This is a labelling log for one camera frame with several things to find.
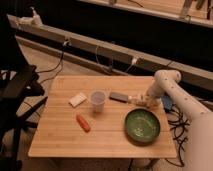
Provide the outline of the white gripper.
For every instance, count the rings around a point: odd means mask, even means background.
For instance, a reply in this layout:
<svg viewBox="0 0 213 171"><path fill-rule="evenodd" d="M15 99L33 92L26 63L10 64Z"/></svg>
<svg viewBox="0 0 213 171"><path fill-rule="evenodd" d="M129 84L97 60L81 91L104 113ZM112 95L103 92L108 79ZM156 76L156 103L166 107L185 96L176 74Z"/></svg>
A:
<svg viewBox="0 0 213 171"><path fill-rule="evenodd" d="M146 99L146 106L148 108L158 107L160 105L159 98L161 98L164 93L165 90L162 82L159 80L154 81L146 92L146 95L150 97Z"/></svg>

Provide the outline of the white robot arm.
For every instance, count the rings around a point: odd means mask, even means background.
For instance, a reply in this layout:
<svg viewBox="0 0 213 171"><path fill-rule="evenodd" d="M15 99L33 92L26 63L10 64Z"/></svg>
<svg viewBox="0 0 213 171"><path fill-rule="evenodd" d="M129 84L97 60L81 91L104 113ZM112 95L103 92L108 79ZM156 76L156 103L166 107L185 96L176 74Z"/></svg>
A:
<svg viewBox="0 0 213 171"><path fill-rule="evenodd" d="M145 99L149 106L157 106L167 93L190 120L183 171L213 171L213 111L182 89L180 80L177 70L158 70Z"/></svg>

